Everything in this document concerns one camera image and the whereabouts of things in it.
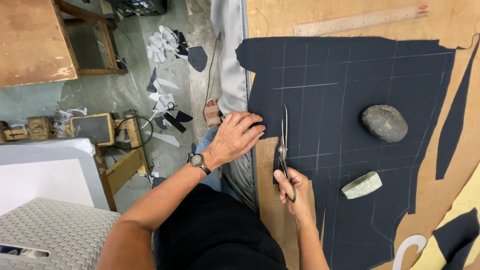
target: beige sandal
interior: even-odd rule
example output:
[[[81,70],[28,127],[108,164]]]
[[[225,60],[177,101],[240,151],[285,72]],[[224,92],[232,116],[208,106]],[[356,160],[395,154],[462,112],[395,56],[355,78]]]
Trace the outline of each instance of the beige sandal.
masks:
[[[220,108],[218,107],[218,105],[213,105],[213,106],[209,106],[207,107],[207,104],[212,101],[212,100],[217,100],[216,98],[211,98],[209,99],[206,103],[205,103],[205,109],[204,109],[204,117],[207,121],[207,126],[210,127],[211,125],[213,124],[221,124],[222,123],[222,119],[220,117],[212,117],[210,119],[207,119],[207,113],[211,113],[211,112],[216,112],[216,111],[219,111],[220,114],[221,114],[221,111],[220,111]]]

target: wooden ruler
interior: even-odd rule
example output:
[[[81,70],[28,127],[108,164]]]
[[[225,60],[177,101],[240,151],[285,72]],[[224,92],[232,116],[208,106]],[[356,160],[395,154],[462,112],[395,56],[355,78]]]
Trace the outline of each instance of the wooden ruler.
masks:
[[[297,24],[294,25],[295,36],[318,37],[375,25],[384,25],[394,22],[418,19],[428,16],[428,9],[428,4],[423,4],[333,20]]]

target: hand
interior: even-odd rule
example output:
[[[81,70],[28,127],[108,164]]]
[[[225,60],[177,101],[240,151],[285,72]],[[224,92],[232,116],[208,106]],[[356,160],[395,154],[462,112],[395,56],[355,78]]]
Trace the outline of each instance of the hand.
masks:
[[[229,113],[218,128],[213,142],[204,150],[204,156],[211,157],[213,167],[218,167],[245,155],[264,134],[265,126],[257,125],[246,130],[262,120],[262,117],[247,111]]]
[[[276,170],[273,175],[280,185],[280,200],[282,203],[286,203],[288,200],[288,210],[295,216],[297,222],[311,221],[313,217],[308,201],[308,178],[292,168],[288,168],[288,172],[290,173],[291,183],[295,185],[297,199],[292,203],[287,198],[288,196],[293,198],[292,185],[281,170]]]

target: person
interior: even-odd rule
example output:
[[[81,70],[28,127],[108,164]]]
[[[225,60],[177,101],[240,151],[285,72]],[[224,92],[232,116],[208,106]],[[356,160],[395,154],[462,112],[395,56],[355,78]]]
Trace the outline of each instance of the person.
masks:
[[[205,108],[209,129],[196,150],[202,160],[191,157],[119,217],[107,235],[96,270],[287,269],[282,249],[259,216],[222,184],[217,170],[257,143],[265,126],[248,128],[262,118],[235,111],[220,124],[216,103],[210,100]],[[198,163],[212,172],[207,175]],[[300,267],[327,270],[310,212],[308,179],[291,168],[289,173],[297,192],[294,203],[288,199],[293,189],[283,172],[275,171],[274,177],[280,185],[280,200],[288,203],[297,222]]]

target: scissors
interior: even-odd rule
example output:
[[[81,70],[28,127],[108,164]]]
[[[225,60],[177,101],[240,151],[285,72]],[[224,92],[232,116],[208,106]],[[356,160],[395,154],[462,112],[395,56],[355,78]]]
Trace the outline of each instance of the scissors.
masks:
[[[285,177],[288,179],[290,182],[290,173],[288,172],[288,167],[287,163],[285,160],[287,159],[287,135],[288,135],[288,112],[287,112],[287,106],[283,104],[283,114],[282,114],[282,140],[280,141],[280,147],[278,148],[278,152],[280,155],[278,156],[278,160],[280,161],[280,164],[282,165],[282,171]],[[292,189],[293,189],[293,199],[288,196],[288,198],[292,201],[295,202],[297,199],[297,191],[295,190],[294,184],[292,184]]]

